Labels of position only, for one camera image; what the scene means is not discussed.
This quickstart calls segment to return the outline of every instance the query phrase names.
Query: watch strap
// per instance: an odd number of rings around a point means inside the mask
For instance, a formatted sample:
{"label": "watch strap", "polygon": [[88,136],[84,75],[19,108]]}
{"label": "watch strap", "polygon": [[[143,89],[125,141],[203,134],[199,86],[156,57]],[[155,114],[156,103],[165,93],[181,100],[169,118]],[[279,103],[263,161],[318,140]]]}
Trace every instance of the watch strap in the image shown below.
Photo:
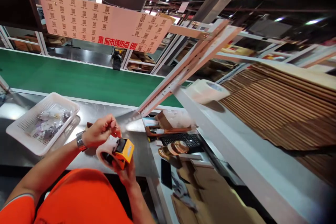
{"label": "watch strap", "polygon": [[88,148],[85,146],[84,142],[83,142],[83,139],[82,139],[82,135],[85,131],[82,131],[82,132],[79,132],[76,134],[76,141],[77,141],[77,146],[79,148],[80,151],[85,151],[87,150]]}

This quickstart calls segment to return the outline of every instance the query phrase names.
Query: ceiling light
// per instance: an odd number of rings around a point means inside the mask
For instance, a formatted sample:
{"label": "ceiling light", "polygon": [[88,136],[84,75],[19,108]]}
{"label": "ceiling light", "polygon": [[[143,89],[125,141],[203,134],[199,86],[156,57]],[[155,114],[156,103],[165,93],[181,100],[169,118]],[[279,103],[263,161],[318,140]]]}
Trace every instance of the ceiling light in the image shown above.
{"label": "ceiling light", "polygon": [[321,20],[319,20],[319,19],[315,19],[315,20],[310,20],[309,22],[307,22],[306,23],[306,25],[313,25],[313,24],[315,24],[315,23],[317,23],[317,22],[320,22]]}
{"label": "ceiling light", "polygon": [[282,19],[284,19],[284,17],[279,17],[278,19],[275,19],[274,22],[279,22],[279,21],[281,21]]}

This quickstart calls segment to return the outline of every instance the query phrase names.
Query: tape roll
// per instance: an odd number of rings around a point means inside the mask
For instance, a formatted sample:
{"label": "tape roll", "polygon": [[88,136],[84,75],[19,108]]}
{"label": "tape roll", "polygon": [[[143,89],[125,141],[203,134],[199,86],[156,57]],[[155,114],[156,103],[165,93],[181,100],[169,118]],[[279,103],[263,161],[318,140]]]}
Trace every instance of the tape roll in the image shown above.
{"label": "tape roll", "polygon": [[197,80],[186,89],[187,95],[194,101],[206,104],[212,100],[221,100],[230,95],[230,92],[224,87],[209,80]]}
{"label": "tape roll", "polygon": [[102,162],[106,167],[110,168],[111,170],[114,170],[112,166],[112,152],[117,147],[117,141],[119,138],[114,138],[110,136],[108,140],[100,145],[96,150],[96,155],[100,162]]}

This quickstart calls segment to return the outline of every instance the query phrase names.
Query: conveyor belt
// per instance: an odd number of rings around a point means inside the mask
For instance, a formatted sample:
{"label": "conveyor belt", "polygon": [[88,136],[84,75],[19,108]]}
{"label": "conveyor belt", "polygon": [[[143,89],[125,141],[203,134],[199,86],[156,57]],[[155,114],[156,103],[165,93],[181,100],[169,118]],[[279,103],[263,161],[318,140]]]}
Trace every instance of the conveyor belt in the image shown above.
{"label": "conveyor belt", "polygon": [[[140,106],[163,80],[9,50],[0,50],[0,75],[12,88],[129,106]],[[161,105],[182,107],[174,95]]]}

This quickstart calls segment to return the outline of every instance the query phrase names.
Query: plastic basket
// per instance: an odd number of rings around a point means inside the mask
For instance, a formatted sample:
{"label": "plastic basket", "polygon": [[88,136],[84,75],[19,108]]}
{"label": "plastic basket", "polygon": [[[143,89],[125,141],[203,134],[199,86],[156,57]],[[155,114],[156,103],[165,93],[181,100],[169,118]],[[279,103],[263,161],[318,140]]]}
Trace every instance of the plastic basket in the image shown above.
{"label": "plastic basket", "polygon": [[[43,137],[34,138],[31,137],[26,131],[32,125],[35,125],[38,121],[38,116],[45,110],[50,109],[55,104],[60,105],[64,109],[71,112],[71,116],[62,125],[55,136],[50,140],[44,140]],[[28,110],[23,116],[15,120],[6,129],[7,134],[14,137],[24,146],[26,146],[35,155],[43,156],[51,148],[57,138],[62,134],[66,127],[71,123],[76,114],[79,111],[79,105],[67,98],[57,94],[50,93],[42,101],[37,103],[34,107]]]}

